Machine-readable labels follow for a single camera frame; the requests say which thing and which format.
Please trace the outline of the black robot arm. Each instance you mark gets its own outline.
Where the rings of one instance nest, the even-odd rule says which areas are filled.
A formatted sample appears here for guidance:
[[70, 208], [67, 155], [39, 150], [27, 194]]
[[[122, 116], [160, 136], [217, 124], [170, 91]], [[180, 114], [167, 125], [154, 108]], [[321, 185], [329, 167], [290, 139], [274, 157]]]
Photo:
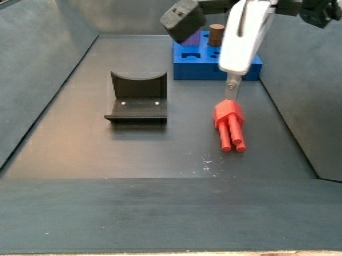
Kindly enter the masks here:
[[325, 28], [342, 18], [339, 0], [198, 0], [204, 14], [229, 12], [219, 69], [227, 73], [226, 98], [238, 97], [242, 76], [247, 73], [275, 14], [297, 16]]

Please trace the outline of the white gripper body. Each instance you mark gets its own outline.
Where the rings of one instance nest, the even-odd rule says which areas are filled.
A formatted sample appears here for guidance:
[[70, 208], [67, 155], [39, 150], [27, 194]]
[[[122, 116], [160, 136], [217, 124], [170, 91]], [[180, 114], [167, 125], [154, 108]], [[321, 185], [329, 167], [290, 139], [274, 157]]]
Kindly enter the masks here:
[[233, 6], [221, 47], [222, 71], [234, 75], [247, 73], [274, 12], [270, 0], [241, 0]]

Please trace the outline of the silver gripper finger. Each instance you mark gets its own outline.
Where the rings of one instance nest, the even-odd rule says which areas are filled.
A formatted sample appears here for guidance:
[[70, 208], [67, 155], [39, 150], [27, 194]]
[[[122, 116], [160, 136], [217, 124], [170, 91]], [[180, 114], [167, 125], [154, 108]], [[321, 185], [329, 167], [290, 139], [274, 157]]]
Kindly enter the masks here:
[[225, 96], [229, 100], [237, 99], [241, 83], [242, 83], [242, 76], [229, 73], [227, 81], [226, 81], [226, 91], [225, 91]]

